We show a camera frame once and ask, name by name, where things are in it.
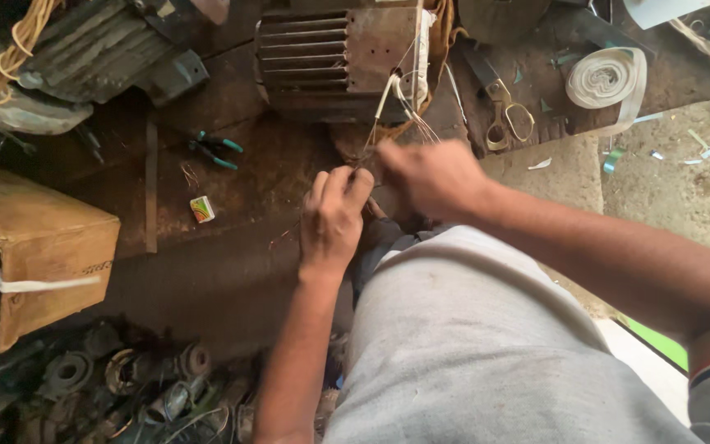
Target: forearm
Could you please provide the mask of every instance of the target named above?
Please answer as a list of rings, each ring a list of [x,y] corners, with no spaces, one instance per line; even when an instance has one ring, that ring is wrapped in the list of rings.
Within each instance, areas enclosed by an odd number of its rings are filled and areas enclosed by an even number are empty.
[[[709,248],[508,188],[495,192],[471,224],[651,328],[685,341],[710,329]]]
[[[313,442],[327,344],[341,276],[300,273],[263,373],[254,442]]]

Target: man's left hand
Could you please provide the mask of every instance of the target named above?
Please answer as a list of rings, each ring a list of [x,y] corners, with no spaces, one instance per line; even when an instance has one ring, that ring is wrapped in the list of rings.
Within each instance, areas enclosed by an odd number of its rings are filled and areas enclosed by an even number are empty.
[[[363,168],[340,166],[316,176],[303,198],[301,278],[344,276],[363,230],[360,210],[372,188],[374,176]]]

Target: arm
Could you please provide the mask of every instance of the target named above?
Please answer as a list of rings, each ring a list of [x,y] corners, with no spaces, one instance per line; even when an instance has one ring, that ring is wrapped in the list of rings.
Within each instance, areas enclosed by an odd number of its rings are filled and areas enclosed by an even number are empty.
[[[254,442],[314,441],[336,296],[355,254],[360,210],[374,186],[364,169],[321,172],[303,200],[301,265],[286,323],[263,373]]]
[[[404,148],[381,142],[378,153],[427,216],[500,238],[686,344],[710,330],[709,248],[503,187],[458,141]]]

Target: scissors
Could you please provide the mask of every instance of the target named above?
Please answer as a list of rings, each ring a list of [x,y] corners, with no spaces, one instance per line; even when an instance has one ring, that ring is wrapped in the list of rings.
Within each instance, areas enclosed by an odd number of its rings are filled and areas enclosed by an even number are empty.
[[[506,148],[508,146],[508,133],[510,133],[520,142],[526,141],[533,134],[533,125],[536,121],[533,115],[530,114],[527,108],[520,104],[516,104],[511,100],[511,94],[506,89],[506,85],[500,80],[500,76],[495,72],[495,68],[489,64],[489,61],[483,53],[476,51],[470,44],[462,46],[462,52],[465,55],[468,65],[478,77],[478,81],[486,91],[492,103],[495,105],[495,121],[489,126],[487,131],[487,148],[491,151]],[[514,121],[508,115],[508,110],[517,107],[530,121],[530,130],[527,135],[520,136],[517,134],[517,129],[514,126]]]

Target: cardboard box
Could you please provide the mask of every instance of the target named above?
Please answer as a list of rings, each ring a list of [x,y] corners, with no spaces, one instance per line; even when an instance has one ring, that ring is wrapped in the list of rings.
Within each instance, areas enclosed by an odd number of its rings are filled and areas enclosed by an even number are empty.
[[[117,217],[0,170],[2,280],[53,285],[97,280],[70,288],[0,292],[0,352],[20,336],[104,300],[118,233]]]

